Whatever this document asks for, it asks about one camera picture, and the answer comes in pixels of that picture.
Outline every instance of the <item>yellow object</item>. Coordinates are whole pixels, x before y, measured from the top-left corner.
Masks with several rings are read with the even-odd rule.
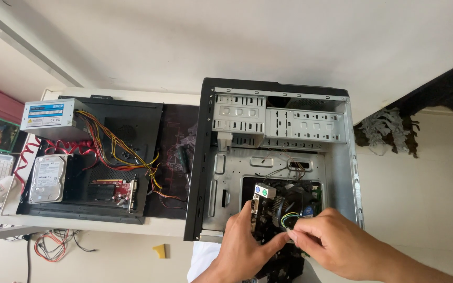
[[[153,247],[155,251],[159,254],[159,258],[165,258],[165,247],[164,245]]]

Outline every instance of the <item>vga port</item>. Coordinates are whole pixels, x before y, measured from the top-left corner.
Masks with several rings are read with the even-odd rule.
[[[251,199],[251,213],[257,214],[258,213],[258,203],[260,201],[260,196],[257,194],[253,195],[253,199]]]

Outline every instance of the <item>open computer tower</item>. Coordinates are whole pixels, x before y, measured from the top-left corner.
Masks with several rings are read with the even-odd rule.
[[[332,207],[363,228],[346,90],[204,79],[184,240],[221,242],[228,218],[249,200],[261,243],[294,224],[281,219],[288,211],[312,217]],[[284,262],[296,262],[271,260],[257,278],[298,276],[288,270],[303,264],[292,249]]]

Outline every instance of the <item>white cloth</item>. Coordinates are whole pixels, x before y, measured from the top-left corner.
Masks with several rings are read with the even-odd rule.
[[[204,270],[206,270],[211,262],[218,256],[221,244],[208,243],[208,242],[193,242],[193,255],[192,265],[186,278],[188,282],[192,282],[197,278]],[[304,271],[301,276],[293,280],[294,283],[321,283],[314,268],[309,261],[304,263]]]

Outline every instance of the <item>desk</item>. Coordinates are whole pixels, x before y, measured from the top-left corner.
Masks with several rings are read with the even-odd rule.
[[[114,99],[143,101],[165,104],[185,104],[198,106],[200,103],[199,95],[190,94],[173,94],[157,92],[139,92],[139,91],[122,91],[106,89],[85,89],[85,88],[63,88],[57,90],[45,90],[41,100],[58,99],[59,95],[90,97],[92,94],[111,96]],[[34,135],[29,134],[27,143],[34,141]],[[25,153],[24,157],[28,161],[34,161],[36,154]],[[27,181],[32,164],[19,171],[22,178]],[[17,215],[16,210],[20,201],[20,182],[16,179],[7,196],[7,201],[0,212],[0,223],[12,225],[54,227],[54,228],[72,228],[92,231],[121,232],[146,235],[161,235],[183,237],[185,229],[184,220],[162,219],[147,217],[143,225],[123,224],[114,222],[88,221],[78,219],[63,219],[55,217]]]

